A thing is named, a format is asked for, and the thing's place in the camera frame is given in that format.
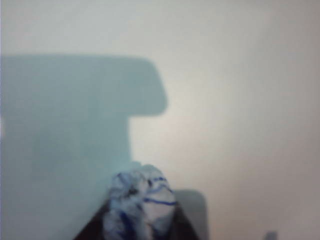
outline white wall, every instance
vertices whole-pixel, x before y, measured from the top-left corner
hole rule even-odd
[[[204,197],[209,239],[262,240],[270,231],[279,240],[320,238],[319,1],[3,0],[1,11],[3,56],[123,56],[154,65],[167,103],[157,115],[130,117],[131,159]],[[2,81],[6,89],[10,79]],[[2,124],[5,151],[5,114]],[[71,194],[65,205],[51,196],[53,212],[39,196],[57,173],[32,189],[37,207],[23,211],[17,192],[37,184],[32,166],[13,166],[19,161],[1,153],[4,240],[68,239],[98,207],[78,187],[59,192]]]

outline blue stripe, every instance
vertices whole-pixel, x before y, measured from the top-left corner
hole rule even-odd
[[[164,184],[161,184],[158,188],[156,189],[150,189],[146,192],[146,194],[155,194],[159,191],[161,191],[161,189],[163,188],[166,188],[170,193],[173,193],[173,191],[167,186],[167,185],[164,185]]]
[[[176,205],[177,202],[176,201],[159,201],[159,200],[155,200],[155,199],[152,199],[152,198],[149,198],[149,197],[145,197],[143,199],[144,202],[146,203],[154,203],[154,204],[163,204],[163,205],[168,205],[168,206],[173,206],[173,205]]]
[[[124,225],[124,232],[117,232],[123,240],[136,240],[137,235],[134,226],[129,219],[128,215],[124,212],[120,212],[120,219]]]

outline wall surface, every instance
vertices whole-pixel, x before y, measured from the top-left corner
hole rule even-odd
[[[71,239],[141,164],[204,240],[320,239],[319,1],[1,4],[2,239]]]

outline blue and white object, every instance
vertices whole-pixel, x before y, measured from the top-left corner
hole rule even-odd
[[[170,229],[176,200],[167,179],[152,165],[112,180],[103,216],[106,240],[160,240]]]

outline dark object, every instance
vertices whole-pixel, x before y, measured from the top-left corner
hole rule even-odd
[[[103,236],[102,217],[108,211],[105,203],[73,240],[107,240]],[[171,228],[163,240],[199,240],[179,204],[176,205]]]
[[[276,231],[269,231],[264,237],[264,240],[278,240],[278,234]]]

